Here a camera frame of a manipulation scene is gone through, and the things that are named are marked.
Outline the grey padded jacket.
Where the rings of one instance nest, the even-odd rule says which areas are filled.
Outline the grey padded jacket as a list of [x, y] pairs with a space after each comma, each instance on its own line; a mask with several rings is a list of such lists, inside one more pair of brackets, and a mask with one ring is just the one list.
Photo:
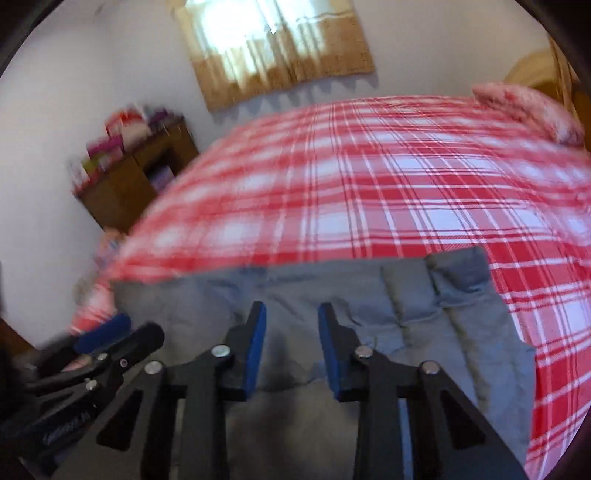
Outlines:
[[235, 479], [348, 479], [359, 409], [332, 397], [318, 336], [318, 308], [390, 360], [438, 362], [519, 461], [527, 455], [535, 350], [517, 333], [483, 249], [424, 258], [242, 267], [146, 284], [112, 285], [117, 311], [159, 324], [158, 358], [176, 365], [221, 343], [266, 305], [263, 356], [252, 399], [226, 418]]

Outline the pile of clothes on cabinet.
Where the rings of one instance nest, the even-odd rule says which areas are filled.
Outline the pile of clothes on cabinet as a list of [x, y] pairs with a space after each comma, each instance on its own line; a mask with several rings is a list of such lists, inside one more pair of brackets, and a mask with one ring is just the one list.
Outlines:
[[105, 135], [86, 144], [85, 156], [66, 164], [72, 194], [80, 196], [125, 154], [183, 119], [165, 107], [130, 104], [115, 111], [104, 123]]

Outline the brown wooden cabinet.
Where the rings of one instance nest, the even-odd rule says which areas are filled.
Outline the brown wooden cabinet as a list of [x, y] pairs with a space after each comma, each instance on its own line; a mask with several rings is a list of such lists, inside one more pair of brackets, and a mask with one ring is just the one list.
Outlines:
[[197, 156], [185, 120], [177, 117], [134, 146], [75, 196], [101, 228], [127, 232]]

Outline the red plaid bed sheet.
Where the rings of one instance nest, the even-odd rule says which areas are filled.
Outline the red plaid bed sheet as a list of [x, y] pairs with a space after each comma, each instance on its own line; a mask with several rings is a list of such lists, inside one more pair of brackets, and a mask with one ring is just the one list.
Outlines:
[[590, 156], [471, 98], [349, 100], [235, 128], [150, 204], [72, 328], [112, 315], [113, 280], [472, 244], [536, 350], [525, 469], [541, 479], [590, 406]]

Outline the beige curtain far window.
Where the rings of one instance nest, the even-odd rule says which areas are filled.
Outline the beige curtain far window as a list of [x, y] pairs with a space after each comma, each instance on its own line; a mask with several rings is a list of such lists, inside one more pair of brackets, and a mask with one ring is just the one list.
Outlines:
[[208, 111], [308, 81], [370, 74], [349, 1], [170, 1]]

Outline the pink floral pillow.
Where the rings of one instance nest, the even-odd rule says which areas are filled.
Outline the pink floral pillow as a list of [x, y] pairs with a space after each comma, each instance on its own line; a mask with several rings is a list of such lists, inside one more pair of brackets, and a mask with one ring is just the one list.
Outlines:
[[554, 143], [574, 148], [585, 145], [581, 122], [558, 101], [538, 90], [517, 84], [487, 82], [474, 85], [472, 93], [480, 103], [529, 124]]

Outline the beige lace curtain near headboard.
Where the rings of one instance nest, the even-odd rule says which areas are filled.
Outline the beige lace curtain near headboard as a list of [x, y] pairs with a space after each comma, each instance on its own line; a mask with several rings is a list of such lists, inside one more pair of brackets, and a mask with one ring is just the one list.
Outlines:
[[551, 35], [548, 35], [548, 38], [550, 51], [554, 60], [558, 101], [573, 117], [578, 119], [579, 112], [577, 107], [582, 105], [581, 101], [585, 95], [584, 89], [564, 52]]

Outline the wooden headboard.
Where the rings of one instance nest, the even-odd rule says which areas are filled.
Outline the wooden headboard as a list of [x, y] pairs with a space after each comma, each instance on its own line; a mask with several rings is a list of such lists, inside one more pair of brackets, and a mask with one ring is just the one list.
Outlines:
[[[550, 47], [531, 52], [521, 58], [505, 78], [506, 83], [519, 84], [538, 90], [558, 101], [554, 60]], [[578, 106], [579, 122], [585, 130], [585, 148], [590, 150], [590, 95], [582, 85], [585, 95]]]

